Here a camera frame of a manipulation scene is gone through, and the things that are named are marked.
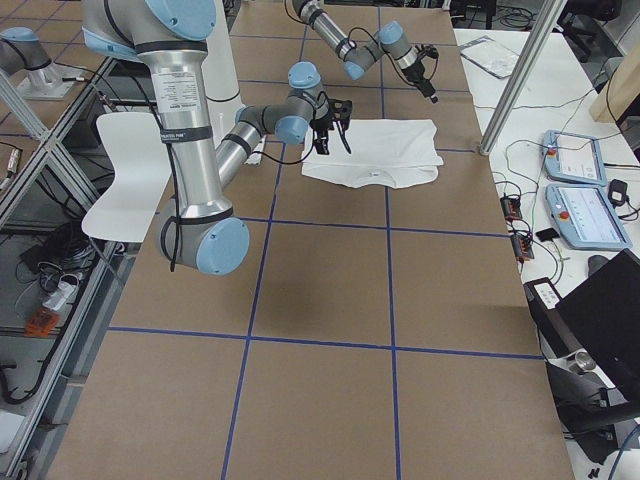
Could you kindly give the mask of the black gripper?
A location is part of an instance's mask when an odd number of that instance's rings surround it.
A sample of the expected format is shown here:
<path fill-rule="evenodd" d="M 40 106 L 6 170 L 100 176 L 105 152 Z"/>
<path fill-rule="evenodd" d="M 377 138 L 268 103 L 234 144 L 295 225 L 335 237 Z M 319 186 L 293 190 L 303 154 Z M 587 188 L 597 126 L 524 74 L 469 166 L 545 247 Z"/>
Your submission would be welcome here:
<path fill-rule="evenodd" d="M 425 67 L 421 60 L 417 60 L 410 66 L 404 68 L 403 75 L 408 84 L 419 86 L 422 95 L 428 98 L 432 104 L 436 104 L 439 101 L 434 86 L 425 76 Z"/>
<path fill-rule="evenodd" d="M 334 124 L 339 119 L 340 109 L 336 106 L 336 100 L 322 97 L 310 123 L 313 129 L 313 147 L 318 155 L 329 154 L 329 131 L 334 129 Z"/>

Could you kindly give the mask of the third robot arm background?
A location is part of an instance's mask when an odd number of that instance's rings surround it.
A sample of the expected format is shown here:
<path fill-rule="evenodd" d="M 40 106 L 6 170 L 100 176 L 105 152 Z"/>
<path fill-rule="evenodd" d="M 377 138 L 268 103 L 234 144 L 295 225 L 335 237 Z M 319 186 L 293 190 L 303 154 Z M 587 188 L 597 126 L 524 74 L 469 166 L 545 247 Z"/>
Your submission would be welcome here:
<path fill-rule="evenodd" d="M 29 100 L 61 100 L 73 84 L 84 79 L 78 67 L 54 62 L 33 30 L 11 27 L 1 32 L 1 71 L 8 77 L 24 71 L 26 78 L 17 86 Z"/>

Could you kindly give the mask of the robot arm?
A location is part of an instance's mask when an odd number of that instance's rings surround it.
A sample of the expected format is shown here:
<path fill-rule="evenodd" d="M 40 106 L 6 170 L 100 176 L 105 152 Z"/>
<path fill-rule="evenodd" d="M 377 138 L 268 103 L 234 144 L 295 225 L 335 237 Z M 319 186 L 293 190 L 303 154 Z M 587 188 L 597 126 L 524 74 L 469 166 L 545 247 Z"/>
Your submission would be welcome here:
<path fill-rule="evenodd" d="M 360 79 L 379 60 L 388 57 L 407 85 L 416 88 L 432 103 L 438 102 L 432 75 L 426 75 L 423 59 L 433 59 L 436 71 L 439 53 L 432 45 L 413 45 L 398 21 L 387 23 L 375 34 L 362 27 L 345 33 L 318 1 L 292 1 L 292 6 L 299 21 L 308 25 L 343 62 L 352 80 Z"/>
<path fill-rule="evenodd" d="M 288 72 L 291 90 L 277 105 L 248 106 L 219 142 L 213 128 L 202 66 L 217 12 L 212 1 L 85 1 L 86 45 L 108 57 L 145 64 L 151 74 L 160 139 L 174 183 L 161 213 L 157 244 L 172 265 L 226 275 L 244 260 L 248 227 L 235 217 L 224 188 L 263 136 L 299 144 L 325 126 L 330 100 L 311 62 Z"/>

